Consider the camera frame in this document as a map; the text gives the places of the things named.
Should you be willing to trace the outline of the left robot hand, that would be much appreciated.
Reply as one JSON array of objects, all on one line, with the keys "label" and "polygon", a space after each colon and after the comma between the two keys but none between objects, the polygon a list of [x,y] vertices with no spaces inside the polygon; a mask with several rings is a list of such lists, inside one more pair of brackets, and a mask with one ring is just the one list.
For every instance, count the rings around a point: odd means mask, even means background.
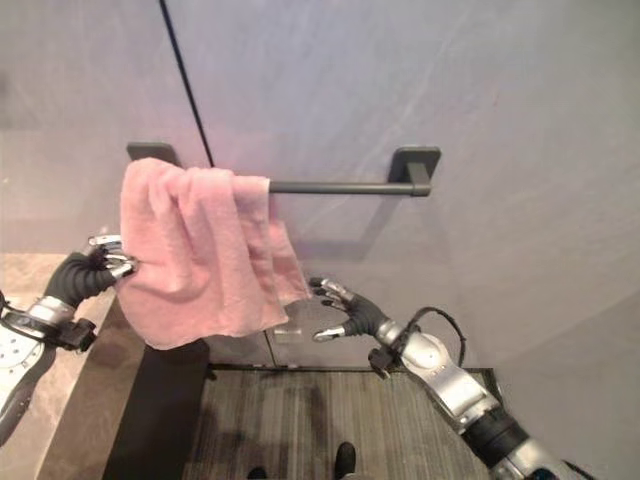
[{"label": "left robot hand", "polygon": [[124,251],[119,234],[92,236],[84,250],[72,252],[56,268],[44,296],[77,308],[137,269],[138,260]]}]

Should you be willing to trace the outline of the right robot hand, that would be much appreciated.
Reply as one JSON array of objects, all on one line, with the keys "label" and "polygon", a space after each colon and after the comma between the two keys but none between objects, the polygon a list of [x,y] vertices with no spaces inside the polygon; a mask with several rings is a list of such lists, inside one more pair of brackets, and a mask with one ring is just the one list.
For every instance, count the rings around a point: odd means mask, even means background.
[{"label": "right robot hand", "polygon": [[308,282],[313,293],[321,297],[321,304],[343,312],[347,319],[337,326],[320,330],[313,335],[317,343],[337,338],[369,335],[375,337],[390,318],[371,300],[352,292],[328,278],[313,277]]}]

